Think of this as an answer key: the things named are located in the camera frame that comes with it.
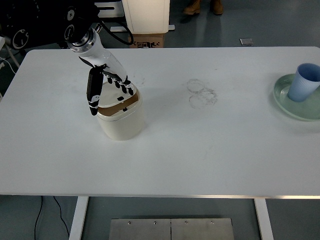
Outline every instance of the gray floor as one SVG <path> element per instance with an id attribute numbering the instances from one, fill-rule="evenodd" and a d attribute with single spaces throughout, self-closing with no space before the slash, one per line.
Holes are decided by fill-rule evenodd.
<path id="1" fill-rule="evenodd" d="M 210 0 L 202 0 L 201 13 L 184 16 L 181 11 L 188 0 L 170 1 L 170 24 L 175 31 L 165 35 L 165 48 L 240 47 L 239 38 L 252 38 L 253 47 L 316 46 L 320 47 L 319 0 L 222 0 L 224 14 L 209 11 Z M 100 34 L 106 48 L 127 48 Z M 43 49 L 58 49 L 56 44 Z M 24 55 L 16 53 L 21 63 Z M 3 48 L 0 57 L 6 58 Z M 5 94 L 14 74 L 5 63 L 0 69 L 0 93 Z M 58 197 L 62 217 L 71 227 L 76 197 Z M 40 209 L 40 196 L 0 196 L 0 240 L 34 239 L 35 221 Z M 320 239 L 320 201 L 267 200 L 275 240 Z M 257 216 L 250 199 L 171 199 L 171 198 L 110 198 L 89 200 L 84 240 L 107 240 L 112 218 L 232 218 L 236 240 L 260 239 Z M 37 239 L 68 239 L 60 220 L 59 207 L 53 197 L 43 201 L 37 229 Z"/>

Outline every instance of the stain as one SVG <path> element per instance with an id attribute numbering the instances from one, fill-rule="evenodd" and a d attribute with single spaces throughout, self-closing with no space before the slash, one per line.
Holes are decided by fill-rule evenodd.
<path id="1" fill-rule="evenodd" d="M 133 76 L 132 76 L 132 79 L 129 79 L 136 87 L 142 87 L 145 82 L 146 82 L 146 79 L 145 77 L 140 73 L 140 72 L 137 72 L 135 71 L 133 73 Z"/>
<path id="2" fill-rule="evenodd" d="M 190 79 L 186 88 L 191 94 L 189 103 L 194 109 L 203 109 L 207 106 L 212 106 L 217 102 L 217 94 L 211 88 L 208 88 L 206 83 L 199 79 Z"/>

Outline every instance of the light blue cup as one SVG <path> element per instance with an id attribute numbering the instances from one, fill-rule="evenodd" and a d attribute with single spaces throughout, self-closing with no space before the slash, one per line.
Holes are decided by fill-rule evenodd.
<path id="1" fill-rule="evenodd" d="M 294 102 L 303 102 L 320 86 L 320 66 L 303 63 L 296 69 L 288 97 Z"/>

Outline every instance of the light green dish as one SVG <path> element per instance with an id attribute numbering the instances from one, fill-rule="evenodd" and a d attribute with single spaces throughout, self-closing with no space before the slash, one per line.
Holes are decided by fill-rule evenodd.
<path id="1" fill-rule="evenodd" d="M 290 116 L 303 121 L 320 120 L 320 87 L 303 102 L 295 102 L 288 98 L 289 88 L 295 74 L 280 77 L 273 88 L 273 96 L 279 107 Z"/>

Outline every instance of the person's leg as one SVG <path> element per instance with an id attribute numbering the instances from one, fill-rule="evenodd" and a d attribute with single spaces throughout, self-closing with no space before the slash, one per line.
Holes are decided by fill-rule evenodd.
<path id="1" fill-rule="evenodd" d="M 191 0 L 189 4 L 183 9 L 184 14 L 193 15 L 200 13 L 201 0 Z"/>
<path id="2" fill-rule="evenodd" d="M 224 13 L 224 6 L 221 0 L 211 0 L 210 9 L 215 15 L 222 15 Z"/>

